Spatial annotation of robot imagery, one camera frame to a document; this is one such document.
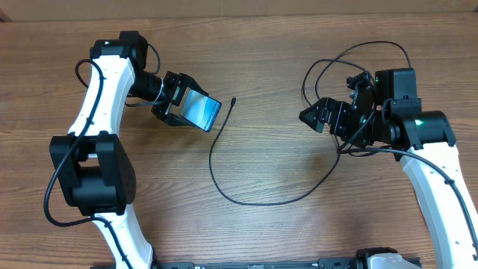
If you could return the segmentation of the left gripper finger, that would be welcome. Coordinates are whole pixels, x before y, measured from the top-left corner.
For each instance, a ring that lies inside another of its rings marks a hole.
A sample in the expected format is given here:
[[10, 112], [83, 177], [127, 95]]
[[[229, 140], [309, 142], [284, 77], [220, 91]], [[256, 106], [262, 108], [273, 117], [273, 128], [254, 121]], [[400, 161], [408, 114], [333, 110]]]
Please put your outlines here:
[[164, 121], [168, 126], [192, 126], [196, 127], [194, 123], [187, 120], [181, 115], [176, 115], [172, 113], [163, 113], [161, 115], [161, 120]]
[[179, 86], [180, 96], [183, 96], [185, 94], [185, 91], [187, 88], [189, 88], [190, 90], [194, 90], [197, 93], [202, 94], [203, 96], [209, 96], [209, 94], [199, 86], [199, 84], [196, 82], [196, 80], [193, 77], [186, 75], [184, 73], [179, 74], [178, 86]]

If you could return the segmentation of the Samsung Galaxy smartphone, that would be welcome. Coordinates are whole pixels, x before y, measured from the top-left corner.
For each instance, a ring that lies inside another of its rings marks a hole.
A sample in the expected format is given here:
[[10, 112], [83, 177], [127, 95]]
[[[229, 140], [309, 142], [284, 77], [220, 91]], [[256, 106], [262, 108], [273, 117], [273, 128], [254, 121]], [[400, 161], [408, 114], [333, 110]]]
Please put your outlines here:
[[222, 103], [195, 90], [189, 90], [180, 115], [204, 132], [210, 132]]

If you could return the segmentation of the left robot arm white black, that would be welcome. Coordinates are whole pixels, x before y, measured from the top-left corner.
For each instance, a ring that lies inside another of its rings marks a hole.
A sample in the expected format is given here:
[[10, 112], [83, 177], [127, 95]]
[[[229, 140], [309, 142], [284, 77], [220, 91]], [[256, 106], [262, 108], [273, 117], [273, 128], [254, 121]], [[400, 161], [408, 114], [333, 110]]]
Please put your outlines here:
[[91, 77], [81, 110], [69, 131], [54, 136], [49, 152], [66, 203], [94, 223], [114, 255], [116, 268], [158, 268], [133, 202], [137, 182], [119, 138], [125, 108], [149, 107], [169, 126], [209, 132], [222, 107], [184, 73], [158, 77], [146, 70], [150, 43], [137, 31], [97, 40], [87, 59]]

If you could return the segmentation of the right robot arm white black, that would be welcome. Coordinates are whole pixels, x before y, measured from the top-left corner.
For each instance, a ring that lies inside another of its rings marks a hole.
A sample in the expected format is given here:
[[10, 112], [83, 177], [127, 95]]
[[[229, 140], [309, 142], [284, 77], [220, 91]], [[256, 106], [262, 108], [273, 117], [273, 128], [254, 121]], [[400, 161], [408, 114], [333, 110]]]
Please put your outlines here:
[[438, 268], [477, 267], [477, 210], [465, 184], [452, 127], [441, 111], [423, 111], [411, 67], [347, 78], [351, 102], [329, 97], [301, 111], [316, 132], [324, 126], [340, 154], [389, 152], [414, 188]]

